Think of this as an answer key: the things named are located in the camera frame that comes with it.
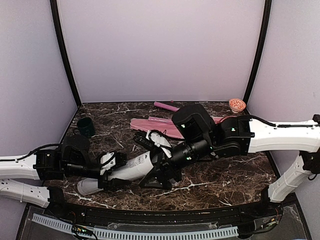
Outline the white shuttlecock tube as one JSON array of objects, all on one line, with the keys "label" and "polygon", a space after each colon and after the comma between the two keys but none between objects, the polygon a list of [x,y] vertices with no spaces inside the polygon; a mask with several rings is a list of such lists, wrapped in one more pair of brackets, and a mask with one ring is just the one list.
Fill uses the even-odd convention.
[{"label": "white shuttlecock tube", "polygon": [[[108,178],[119,178],[131,182],[144,178],[154,167],[149,151],[130,159],[125,166],[108,170]],[[93,178],[85,178],[78,182],[77,190],[82,196],[91,195],[103,190],[111,190],[117,187],[98,188],[98,181]]]}]

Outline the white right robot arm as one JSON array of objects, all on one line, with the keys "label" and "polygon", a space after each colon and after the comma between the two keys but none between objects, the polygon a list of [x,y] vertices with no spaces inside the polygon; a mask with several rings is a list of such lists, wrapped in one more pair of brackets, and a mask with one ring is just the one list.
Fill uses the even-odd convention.
[{"label": "white right robot arm", "polygon": [[261,192],[255,213],[266,217],[304,180],[320,173],[320,117],[303,122],[269,122],[254,115],[228,117],[215,123],[201,104],[176,111],[173,124],[181,134],[178,145],[165,144],[167,135],[151,130],[138,132],[135,142],[150,151],[152,169],[139,186],[169,190],[171,180],[182,179],[182,168],[204,157],[213,160],[264,151],[296,150],[298,156],[288,170]]}]

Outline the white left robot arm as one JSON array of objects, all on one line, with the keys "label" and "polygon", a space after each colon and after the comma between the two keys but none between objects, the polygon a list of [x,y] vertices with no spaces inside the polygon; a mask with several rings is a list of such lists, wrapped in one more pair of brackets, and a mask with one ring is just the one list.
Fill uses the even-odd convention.
[{"label": "white left robot arm", "polygon": [[98,190],[127,185],[129,180],[111,174],[124,167],[125,153],[103,152],[97,158],[89,156],[90,141],[82,135],[66,137],[62,143],[40,146],[24,156],[6,156],[0,159],[0,194],[20,202],[42,208],[50,207],[60,218],[71,213],[59,187],[37,187],[20,182],[20,179],[63,180],[65,177],[85,177],[95,182]]}]

